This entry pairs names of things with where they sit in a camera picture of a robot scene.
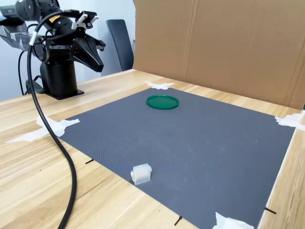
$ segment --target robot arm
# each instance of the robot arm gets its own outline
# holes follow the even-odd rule
[[[15,6],[0,7],[0,37],[11,47],[27,51],[32,35],[26,33],[25,21],[40,22],[57,12],[63,12],[57,0],[17,0]],[[98,19],[97,14],[65,10],[64,15],[74,17],[75,21],[62,15],[51,17],[43,25],[51,36],[38,36],[32,52],[42,62],[43,88],[57,99],[79,93],[73,62],[80,62],[96,72],[101,72],[104,66],[97,49],[103,51],[105,43],[86,34]]]

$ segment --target cardboard box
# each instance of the cardboard box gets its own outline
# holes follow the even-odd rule
[[[302,109],[305,1],[134,0],[134,69]]]

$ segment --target wooden table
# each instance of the wooden table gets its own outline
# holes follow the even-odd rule
[[[62,101],[37,97],[44,114],[60,121],[145,90],[144,80],[175,82],[172,88],[279,117],[300,112],[134,70],[80,83],[85,94]],[[0,228],[57,228],[67,207],[70,169],[50,135],[33,142],[4,143],[39,129],[37,117],[30,95],[0,102]],[[89,157],[62,143],[78,178],[67,228],[194,228],[184,219],[175,227],[177,214],[97,162],[85,164]],[[265,211],[261,228],[305,228],[304,177],[305,132],[296,130],[267,205],[277,214]]]

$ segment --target small transparent block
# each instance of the small transparent block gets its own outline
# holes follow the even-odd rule
[[[152,168],[146,163],[143,165],[133,167],[130,175],[134,185],[138,185],[151,180]]]

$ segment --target green plastic lid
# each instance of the green plastic lid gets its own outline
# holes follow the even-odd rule
[[[179,106],[179,100],[175,97],[157,94],[147,98],[147,105],[159,110],[170,110]]]

